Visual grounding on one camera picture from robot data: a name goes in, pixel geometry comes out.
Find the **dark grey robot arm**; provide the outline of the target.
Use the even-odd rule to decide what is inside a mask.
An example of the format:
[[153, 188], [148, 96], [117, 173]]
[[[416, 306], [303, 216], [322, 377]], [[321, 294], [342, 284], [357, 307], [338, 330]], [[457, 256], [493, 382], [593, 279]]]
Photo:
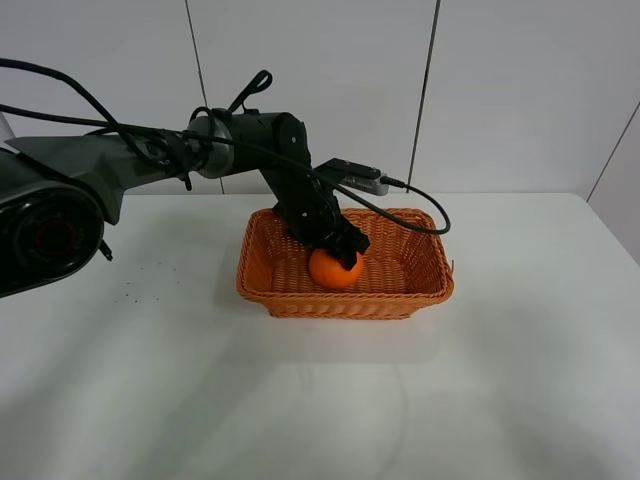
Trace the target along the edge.
[[350, 267], [368, 237], [311, 172], [305, 125], [288, 113], [198, 111], [180, 133], [145, 131], [21, 137], [1, 152], [1, 293], [68, 277], [106, 253], [131, 189], [192, 173], [218, 179], [261, 173], [275, 212], [303, 245]]

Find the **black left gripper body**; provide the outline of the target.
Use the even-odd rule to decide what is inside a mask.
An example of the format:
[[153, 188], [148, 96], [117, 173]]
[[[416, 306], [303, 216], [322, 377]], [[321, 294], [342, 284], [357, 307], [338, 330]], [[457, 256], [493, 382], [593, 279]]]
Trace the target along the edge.
[[366, 234], [342, 214], [332, 186], [293, 167], [271, 163], [263, 177], [277, 199], [273, 207], [289, 234], [336, 260], [356, 260], [370, 246]]

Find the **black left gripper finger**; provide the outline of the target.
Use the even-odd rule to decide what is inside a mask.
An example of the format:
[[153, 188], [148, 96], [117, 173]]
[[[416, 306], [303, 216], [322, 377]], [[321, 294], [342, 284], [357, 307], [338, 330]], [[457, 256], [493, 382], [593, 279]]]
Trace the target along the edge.
[[360, 254], [358, 252], [347, 252], [342, 255], [342, 267], [345, 270], [352, 270], [360, 262]]

